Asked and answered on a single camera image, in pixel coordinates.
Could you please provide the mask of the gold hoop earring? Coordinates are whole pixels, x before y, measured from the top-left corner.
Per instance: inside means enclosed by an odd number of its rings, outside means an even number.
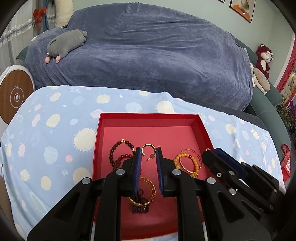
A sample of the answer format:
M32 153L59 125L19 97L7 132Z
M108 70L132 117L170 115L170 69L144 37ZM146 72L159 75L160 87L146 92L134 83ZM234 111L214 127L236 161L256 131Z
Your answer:
M141 154L146 157L146 162L153 159L156 155L156 147L153 144L144 144L141 148Z

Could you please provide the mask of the thin red gold bangle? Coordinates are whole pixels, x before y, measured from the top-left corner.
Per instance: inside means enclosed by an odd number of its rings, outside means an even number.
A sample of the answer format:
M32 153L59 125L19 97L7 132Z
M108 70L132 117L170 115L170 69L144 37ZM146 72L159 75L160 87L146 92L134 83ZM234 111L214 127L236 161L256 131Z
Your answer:
M181 157L179 157L179 163L180 166L186 171L188 172L191 176L198 176L198 173L200 171L200 169L202 168L202 160L200 155L193 149L184 149L180 152ZM189 158L194 165L194 170L191 171L189 169L187 169L184 164L182 163L182 157L187 157Z

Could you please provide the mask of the purple garnet bead strand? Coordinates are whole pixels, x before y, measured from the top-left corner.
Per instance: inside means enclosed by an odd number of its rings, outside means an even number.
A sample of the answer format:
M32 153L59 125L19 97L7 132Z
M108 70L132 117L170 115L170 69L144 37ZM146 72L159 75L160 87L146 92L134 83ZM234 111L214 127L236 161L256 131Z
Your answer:
M145 204L148 202L148 200L144 197L144 190L138 189L137 194L132 197L132 201L134 201L137 204ZM149 212L149 204L138 206L135 204L132 204L132 214L147 214Z

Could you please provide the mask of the red cardboard tray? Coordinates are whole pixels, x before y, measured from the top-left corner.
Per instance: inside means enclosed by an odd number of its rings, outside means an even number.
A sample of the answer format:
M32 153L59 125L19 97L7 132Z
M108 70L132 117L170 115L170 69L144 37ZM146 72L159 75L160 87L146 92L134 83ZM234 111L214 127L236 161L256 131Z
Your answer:
M170 160L180 152L196 159L206 149L213 148L210 137L194 114L157 113L102 113L99 118L93 159L93 179L106 177L112 172L109 160L111 148L121 140L140 148L142 177L155 185L156 197L147 214L133 214L128 198L121 199L121 239L136 240L175 233L177 200L164 198L159 190L156 158L151 158L155 148L161 147L163 156Z

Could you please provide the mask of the red gift bag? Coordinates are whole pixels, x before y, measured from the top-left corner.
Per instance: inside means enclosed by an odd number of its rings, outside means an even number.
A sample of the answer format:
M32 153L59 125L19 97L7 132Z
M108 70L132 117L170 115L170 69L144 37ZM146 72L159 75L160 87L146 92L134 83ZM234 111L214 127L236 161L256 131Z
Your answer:
M287 144L281 145L281 152L283 154L283 159L280 162L281 170L283 174L283 180L286 182L290 176L290 148Z

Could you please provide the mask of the beige plush toy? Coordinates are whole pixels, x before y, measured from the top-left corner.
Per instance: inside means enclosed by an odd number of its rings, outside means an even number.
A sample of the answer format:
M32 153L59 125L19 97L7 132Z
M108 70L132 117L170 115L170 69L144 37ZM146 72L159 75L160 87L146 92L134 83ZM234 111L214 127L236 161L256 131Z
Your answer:
M270 90L270 83L265 75L250 63L253 87L257 87L264 95Z

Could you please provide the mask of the light blue patterned sheet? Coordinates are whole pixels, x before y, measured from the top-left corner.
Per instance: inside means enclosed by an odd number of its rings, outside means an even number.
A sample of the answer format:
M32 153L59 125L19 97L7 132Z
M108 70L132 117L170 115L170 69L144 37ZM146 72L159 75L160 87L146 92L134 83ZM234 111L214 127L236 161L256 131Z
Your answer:
M23 103L1 137L1 178L23 238L77 182L91 175L102 113L198 114L215 148L283 180L274 141L254 116L229 115L166 92L43 87Z

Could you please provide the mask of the red monkey plush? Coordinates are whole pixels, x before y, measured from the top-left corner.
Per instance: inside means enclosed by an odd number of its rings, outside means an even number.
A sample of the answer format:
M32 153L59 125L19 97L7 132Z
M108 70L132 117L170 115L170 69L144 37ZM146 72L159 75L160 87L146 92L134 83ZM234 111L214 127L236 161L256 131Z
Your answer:
M260 44L255 53L258 57L257 63L256 63L256 68L258 68L264 74L264 76L268 79L270 77L269 63L273 60L273 53L264 44Z

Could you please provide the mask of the grey plush mouse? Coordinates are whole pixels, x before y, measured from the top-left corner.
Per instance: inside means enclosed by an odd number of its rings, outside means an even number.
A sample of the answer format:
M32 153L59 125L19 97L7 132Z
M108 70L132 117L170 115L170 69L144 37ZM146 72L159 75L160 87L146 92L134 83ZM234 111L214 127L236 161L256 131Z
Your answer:
M59 63L69 52L84 45L86 36L86 31L75 29L55 37L47 46L45 63L48 64L52 58L55 58L56 63Z

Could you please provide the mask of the white round wooden-faced device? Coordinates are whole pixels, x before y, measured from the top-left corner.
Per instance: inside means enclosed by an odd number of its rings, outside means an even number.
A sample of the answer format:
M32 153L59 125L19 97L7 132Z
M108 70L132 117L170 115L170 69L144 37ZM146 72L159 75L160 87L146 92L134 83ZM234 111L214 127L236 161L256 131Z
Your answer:
M27 68L22 65L12 65L4 70L1 74L0 87L1 133L34 91L34 80Z

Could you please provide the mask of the white cow plush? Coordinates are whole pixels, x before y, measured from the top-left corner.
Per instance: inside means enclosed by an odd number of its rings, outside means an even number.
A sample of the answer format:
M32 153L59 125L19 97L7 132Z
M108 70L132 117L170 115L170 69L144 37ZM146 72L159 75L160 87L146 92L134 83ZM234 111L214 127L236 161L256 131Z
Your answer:
M74 13L72 0L55 0L55 27L65 27Z

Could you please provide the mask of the white sheer curtain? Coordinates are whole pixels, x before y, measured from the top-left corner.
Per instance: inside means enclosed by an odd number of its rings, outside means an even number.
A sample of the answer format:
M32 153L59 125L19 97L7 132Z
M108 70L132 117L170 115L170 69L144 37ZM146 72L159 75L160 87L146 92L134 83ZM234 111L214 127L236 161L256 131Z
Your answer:
M35 25L33 11L44 7L46 14ZM34 37L55 27L55 13L54 1L27 1L19 8L1 35L1 72L8 66L23 64L17 56Z

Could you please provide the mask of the red ribbon bow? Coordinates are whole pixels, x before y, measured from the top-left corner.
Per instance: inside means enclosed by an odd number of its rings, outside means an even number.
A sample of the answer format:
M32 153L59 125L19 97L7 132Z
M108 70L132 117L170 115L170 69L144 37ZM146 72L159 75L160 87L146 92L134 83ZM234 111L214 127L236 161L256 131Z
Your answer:
M33 17L34 17L34 24L41 23L43 16L46 14L47 7L44 7L42 9L34 9L33 11Z

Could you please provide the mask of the green sofa bed frame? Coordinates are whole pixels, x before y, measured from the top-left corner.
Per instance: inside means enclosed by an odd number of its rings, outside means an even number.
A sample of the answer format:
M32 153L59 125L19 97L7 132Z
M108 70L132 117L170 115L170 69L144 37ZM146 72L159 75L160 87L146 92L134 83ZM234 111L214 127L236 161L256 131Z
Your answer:
M273 85L270 86L267 94L263 94L255 87L252 100L244 110L245 113L252 114L263 122L271 135L280 159L283 157L281 145L286 144L291 147L287 128L276 110L276 107L281 103L282 97Z

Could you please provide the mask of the framed orange wall picture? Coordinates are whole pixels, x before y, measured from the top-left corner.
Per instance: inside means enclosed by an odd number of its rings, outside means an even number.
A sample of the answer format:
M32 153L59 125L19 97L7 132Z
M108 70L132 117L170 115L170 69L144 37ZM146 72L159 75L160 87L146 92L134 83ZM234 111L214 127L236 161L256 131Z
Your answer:
M249 23L252 22L255 0L231 0L229 7L245 18Z

